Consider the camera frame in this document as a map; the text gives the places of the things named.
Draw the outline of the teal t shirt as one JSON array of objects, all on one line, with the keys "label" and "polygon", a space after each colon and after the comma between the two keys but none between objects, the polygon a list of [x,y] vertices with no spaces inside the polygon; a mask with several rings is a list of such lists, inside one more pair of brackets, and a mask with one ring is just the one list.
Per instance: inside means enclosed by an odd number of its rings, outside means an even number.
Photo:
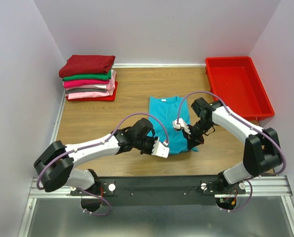
[{"label": "teal t shirt", "polygon": [[169,148],[171,155],[187,152],[187,140],[181,131],[174,130],[173,121],[180,115],[186,123],[190,124],[190,115],[187,102],[181,97],[149,98],[148,113],[163,123],[169,136]]}]

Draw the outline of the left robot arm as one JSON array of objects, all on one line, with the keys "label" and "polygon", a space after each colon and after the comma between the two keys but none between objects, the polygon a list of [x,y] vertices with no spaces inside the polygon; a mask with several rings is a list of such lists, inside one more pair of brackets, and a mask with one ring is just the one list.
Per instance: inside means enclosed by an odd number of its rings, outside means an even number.
[{"label": "left robot arm", "polygon": [[38,174],[37,188],[47,193],[63,186],[89,190],[99,182],[99,178],[91,169],[78,169],[79,165],[132,149],[139,150],[141,154],[154,155],[159,144],[159,138],[154,134],[152,123],[142,118],[133,126],[89,142],[64,145],[55,141],[34,162]]}]

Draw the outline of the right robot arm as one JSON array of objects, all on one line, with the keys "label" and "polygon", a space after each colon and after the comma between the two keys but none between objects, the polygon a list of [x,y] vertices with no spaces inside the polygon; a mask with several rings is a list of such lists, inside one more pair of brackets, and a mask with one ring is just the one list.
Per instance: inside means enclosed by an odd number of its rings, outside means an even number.
[{"label": "right robot arm", "polygon": [[260,176],[283,164],[277,132],[254,125],[235,114],[222,101],[208,103],[204,98],[196,99],[191,105],[199,120],[187,124],[182,118],[173,121],[176,130],[183,132],[190,150],[204,143],[204,136],[215,125],[221,126],[244,144],[240,163],[220,172],[212,182],[206,181],[202,188],[225,192],[245,179]]}]

